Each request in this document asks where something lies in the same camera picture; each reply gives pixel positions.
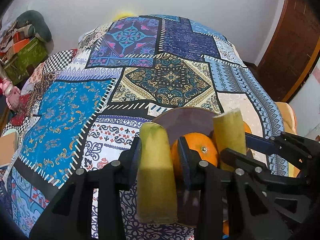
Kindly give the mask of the wooden wardrobe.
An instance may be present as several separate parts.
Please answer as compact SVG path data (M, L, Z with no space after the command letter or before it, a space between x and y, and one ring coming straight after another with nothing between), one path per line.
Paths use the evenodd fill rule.
M277 27L258 65L259 82L274 101L288 102L319 53L319 20L304 0L284 0Z

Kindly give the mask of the pink plush toy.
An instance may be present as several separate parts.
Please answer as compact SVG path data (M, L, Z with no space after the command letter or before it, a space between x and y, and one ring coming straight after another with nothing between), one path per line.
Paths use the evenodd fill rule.
M8 108L17 111L20 102L20 89L14 86L10 79L4 78L1 83L1 90L6 97Z

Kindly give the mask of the right orange on plate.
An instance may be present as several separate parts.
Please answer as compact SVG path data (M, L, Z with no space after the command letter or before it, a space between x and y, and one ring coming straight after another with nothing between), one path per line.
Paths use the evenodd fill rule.
M243 121L243 124L244 124L244 130L245 130L245 132L251 134L252 131L251 131L249 125L248 125L246 122L244 122L244 121Z

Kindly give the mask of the dark brown round plate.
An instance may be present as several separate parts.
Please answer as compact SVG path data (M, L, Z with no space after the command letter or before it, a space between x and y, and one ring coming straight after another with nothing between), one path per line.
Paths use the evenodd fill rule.
M213 117L211 111L196 107L180 107L169 110L153 121L168 133L170 147L179 137L188 133L202 133L212 139ZM200 191L189 191L183 178L176 179L178 224L196 227L200 210Z

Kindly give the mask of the yellow pillow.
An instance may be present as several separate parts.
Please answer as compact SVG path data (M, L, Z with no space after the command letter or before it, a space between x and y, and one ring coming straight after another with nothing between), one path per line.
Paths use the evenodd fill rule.
M134 17L134 16L136 16L136 14L134 14L132 12L123 11L123 12L116 14L116 16L114 16L114 18L113 18L113 21L121 20L121 19L124 19L127 17Z

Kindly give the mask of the blue patchwork bedspread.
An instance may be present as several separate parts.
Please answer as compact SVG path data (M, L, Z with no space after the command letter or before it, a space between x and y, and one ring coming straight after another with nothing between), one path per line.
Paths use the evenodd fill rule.
M39 64L5 129L18 149L1 201L23 236L76 168L95 171L130 148L144 122L182 107L241 110L260 137L278 136L276 103L222 34L187 18L126 17L87 32L77 51Z

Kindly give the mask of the grey green cushion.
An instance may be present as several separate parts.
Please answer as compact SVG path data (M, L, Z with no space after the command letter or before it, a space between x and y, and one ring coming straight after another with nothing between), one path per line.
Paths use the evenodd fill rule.
M45 23L41 13L35 10L28 10L16 19L15 28L24 32L25 37L35 36L42 42L50 42L52 34Z

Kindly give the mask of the left orange on plate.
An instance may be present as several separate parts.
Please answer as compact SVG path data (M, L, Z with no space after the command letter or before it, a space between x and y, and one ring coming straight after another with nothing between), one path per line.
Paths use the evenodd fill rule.
M188 133L185 134L184 137L189 148L197 151L202 160L208 161L216 167L218 166L219 153L212 139L202 133ZM174 167L175 178L182 179L183 173L180 165L177 143L178 141L175 140L171 146L171 159Z

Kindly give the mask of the orange on plate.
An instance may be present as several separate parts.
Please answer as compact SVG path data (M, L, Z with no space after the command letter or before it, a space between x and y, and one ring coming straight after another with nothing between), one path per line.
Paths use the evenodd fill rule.
M244 130L245 130L245 132L251 134L252 131L251 131L249 125L248 125L246 122L244 122L244 121L243 121L243 124L244 124Z
M216 167L218 166L219 153L212 139L202 133L188 133L185 134L184 137L189 148L197 151L202 160L208 161ZM183 173L180 165L177 143L178 141L175 140L171 146L171 159L174 167L175 178L182 179Z

